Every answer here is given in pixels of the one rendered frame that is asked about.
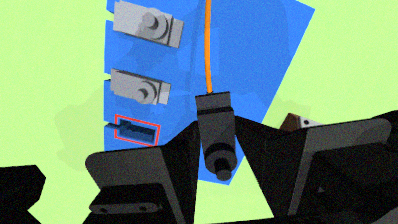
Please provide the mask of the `black micro servo with orange cable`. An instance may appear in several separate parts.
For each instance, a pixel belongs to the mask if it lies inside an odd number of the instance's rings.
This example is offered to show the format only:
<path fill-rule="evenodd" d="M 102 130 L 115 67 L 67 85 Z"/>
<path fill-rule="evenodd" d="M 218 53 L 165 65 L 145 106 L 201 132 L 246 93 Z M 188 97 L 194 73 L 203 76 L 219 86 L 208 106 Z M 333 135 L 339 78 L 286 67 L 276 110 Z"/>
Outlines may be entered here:
<path fill-rule="evenodd" d="M 228 181 L 237 166 L 235 111 L 229 91 L 212 91 L 210 69 L 211 0 L 205 4 L 204 60 L 207 94 L 195 96 L 205 167 L 220 181 Z"/>

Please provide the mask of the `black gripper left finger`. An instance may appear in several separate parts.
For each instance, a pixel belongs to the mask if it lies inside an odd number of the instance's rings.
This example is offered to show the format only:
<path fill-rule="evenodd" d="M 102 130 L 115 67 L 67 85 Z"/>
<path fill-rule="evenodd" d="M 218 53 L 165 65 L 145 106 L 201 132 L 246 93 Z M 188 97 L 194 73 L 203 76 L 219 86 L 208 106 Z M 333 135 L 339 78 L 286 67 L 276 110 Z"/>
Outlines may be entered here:
<path fill-rule="evenodd" d="M 161 183 L 178 224 L 194 224 L 201 138 L 198 120 L 165 145 L 94 152 L 85 167 L 104 186 Z"/>

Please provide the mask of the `blue flat deck plate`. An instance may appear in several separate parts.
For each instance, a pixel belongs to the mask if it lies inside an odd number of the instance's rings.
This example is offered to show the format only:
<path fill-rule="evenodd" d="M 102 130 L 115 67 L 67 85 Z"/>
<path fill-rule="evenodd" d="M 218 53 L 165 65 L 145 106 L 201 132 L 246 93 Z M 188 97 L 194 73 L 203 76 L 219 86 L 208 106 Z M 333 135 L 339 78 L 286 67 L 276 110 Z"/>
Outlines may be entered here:
<path fill-rule="evenodd" d="M 207 94 L 206 0 L 107 0 L 104 151 L 165 145 Z M 316 8 L 297 0 L 211 0 L 212 91 L 262 123 Z"/>

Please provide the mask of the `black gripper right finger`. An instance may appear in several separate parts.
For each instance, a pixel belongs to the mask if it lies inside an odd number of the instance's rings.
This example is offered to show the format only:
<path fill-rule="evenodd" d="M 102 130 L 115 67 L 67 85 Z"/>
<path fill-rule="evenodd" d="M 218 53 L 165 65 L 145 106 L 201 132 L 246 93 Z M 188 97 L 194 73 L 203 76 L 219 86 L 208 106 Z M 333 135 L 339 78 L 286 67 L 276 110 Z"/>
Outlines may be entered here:
<path fill-rule="evenodd" d="M 279 130 L 235 115 L 235 134 L 274 217 L 297 213 L 313 154 L 382 142 L 391 124 L 372 117 Z"/>

